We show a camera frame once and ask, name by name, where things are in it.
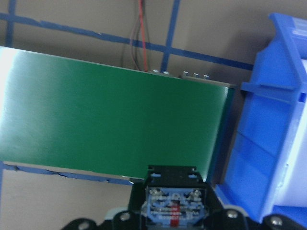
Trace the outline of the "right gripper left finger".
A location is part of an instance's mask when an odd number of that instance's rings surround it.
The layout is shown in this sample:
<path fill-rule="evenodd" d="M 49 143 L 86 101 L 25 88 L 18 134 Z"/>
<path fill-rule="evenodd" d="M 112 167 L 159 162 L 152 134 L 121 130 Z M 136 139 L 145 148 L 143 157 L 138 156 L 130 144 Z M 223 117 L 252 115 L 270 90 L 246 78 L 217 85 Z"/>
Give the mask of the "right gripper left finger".
<path fill-rule="evenodd" d="M 145 185 L 133 182 L 128 207 L 117 211 L 101 224 L 88 218 L 77 218 L 63 227 L 64 230 L 146 230 L 145 218 L 141 216 L 141 206 L 145 202 Z"/>

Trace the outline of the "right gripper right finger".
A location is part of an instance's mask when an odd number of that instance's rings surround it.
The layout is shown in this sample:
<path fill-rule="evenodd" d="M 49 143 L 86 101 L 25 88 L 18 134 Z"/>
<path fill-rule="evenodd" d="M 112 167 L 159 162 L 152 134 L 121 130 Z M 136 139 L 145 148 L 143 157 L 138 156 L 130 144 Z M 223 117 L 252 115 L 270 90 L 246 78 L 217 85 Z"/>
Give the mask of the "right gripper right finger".
<path fill-rule="evenodd" d="M 282 214 L 270 214 L 256 222 L 240 211 L 240 207 L 224 207 L 210 184 L 207 185 L 208 216 L 203 219 L 205 230 L 305 230 L 306 227 Z"/>

